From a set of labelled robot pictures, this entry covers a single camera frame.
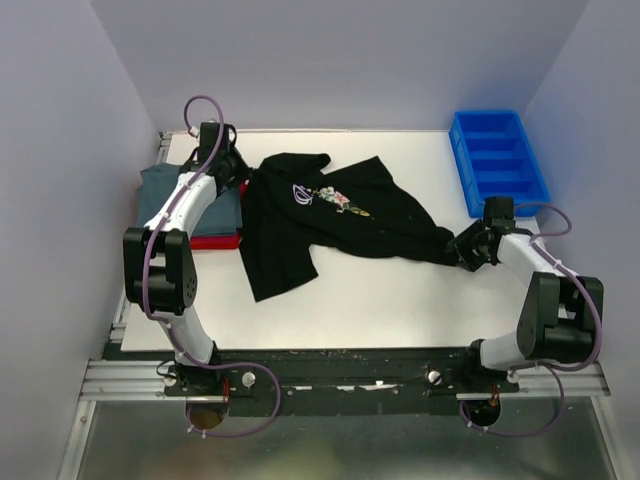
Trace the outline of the black floral print t-shirt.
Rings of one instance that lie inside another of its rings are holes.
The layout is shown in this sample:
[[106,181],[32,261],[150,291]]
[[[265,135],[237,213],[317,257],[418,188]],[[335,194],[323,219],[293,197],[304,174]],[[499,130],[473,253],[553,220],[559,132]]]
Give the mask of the black floral print t-shirt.
[[284,294],[318,273],[310,248],[458,265],[453,233],[400,188],[379,157],[326,172],[327,154],[281,153],[255,169],[242,196],[239,245],[255,301]]

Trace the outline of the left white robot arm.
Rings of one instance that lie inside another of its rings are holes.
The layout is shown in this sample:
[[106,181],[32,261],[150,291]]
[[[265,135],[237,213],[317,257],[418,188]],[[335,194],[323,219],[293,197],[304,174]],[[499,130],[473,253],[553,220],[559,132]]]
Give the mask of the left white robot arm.
[[163,330],[175,361],[190,367],[187,382],[201,395],[222,380],[216,345],[195,308],[198,278],[191,238],[205,210],[247,180],[251,168],[236,148],[236,128],[203,123],[199,144],[180,166],[176,185],[159,211],[123,236],[125,294]]

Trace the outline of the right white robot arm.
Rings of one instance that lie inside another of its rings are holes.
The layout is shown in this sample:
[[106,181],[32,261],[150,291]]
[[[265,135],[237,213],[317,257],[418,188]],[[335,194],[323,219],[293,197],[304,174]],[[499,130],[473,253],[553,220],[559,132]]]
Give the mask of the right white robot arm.
[[461,365],[461,382],[474,392],[493,384],[496,371],[544,366],[574,372],[594,363],[601,351],[603,283],[551,255],[541,233],[518,227],[516,213],[525,207],[510,197],[489,197],[482,217],[447,245],[462,268],[475,272],[502,264],[527,288],[515,330],[475,341],[476,358]]

